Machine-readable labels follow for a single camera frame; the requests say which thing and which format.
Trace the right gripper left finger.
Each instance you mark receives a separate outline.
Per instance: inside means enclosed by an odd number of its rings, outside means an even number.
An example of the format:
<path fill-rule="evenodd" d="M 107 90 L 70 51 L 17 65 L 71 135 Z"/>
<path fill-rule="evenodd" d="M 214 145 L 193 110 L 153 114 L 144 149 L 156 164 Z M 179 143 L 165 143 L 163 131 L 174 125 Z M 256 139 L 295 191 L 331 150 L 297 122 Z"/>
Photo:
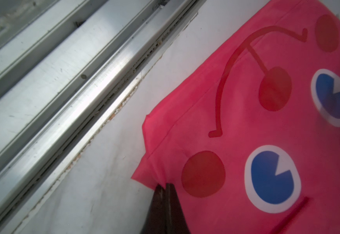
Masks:
<path fill-rule="evenodd" d="M 166 186 L 158 184 L 154 190 L 141 234 L 166 234 Z"/>

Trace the pink rabbit raincoat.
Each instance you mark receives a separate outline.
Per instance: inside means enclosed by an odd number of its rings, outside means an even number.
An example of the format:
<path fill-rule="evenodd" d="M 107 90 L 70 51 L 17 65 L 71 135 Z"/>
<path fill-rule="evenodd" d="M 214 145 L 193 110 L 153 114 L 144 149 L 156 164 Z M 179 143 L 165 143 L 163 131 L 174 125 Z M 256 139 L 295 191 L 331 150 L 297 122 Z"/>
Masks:
<path fill-rule="evenodd" d="M 193 234 L 340 234 L 340 20 L 270 1 L 142 126 L 132 178 L 175 186 Z"/>

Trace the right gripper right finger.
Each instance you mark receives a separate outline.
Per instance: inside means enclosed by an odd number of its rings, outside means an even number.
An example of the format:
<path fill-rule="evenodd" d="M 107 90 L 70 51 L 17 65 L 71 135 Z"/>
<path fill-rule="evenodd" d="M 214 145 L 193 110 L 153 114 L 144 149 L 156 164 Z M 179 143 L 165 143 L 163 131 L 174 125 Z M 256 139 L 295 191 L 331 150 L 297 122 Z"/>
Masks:
<path fill-rule="evenodd" d="M 190 234 L 175 186 L 166 184 L 166 233 Z"/>

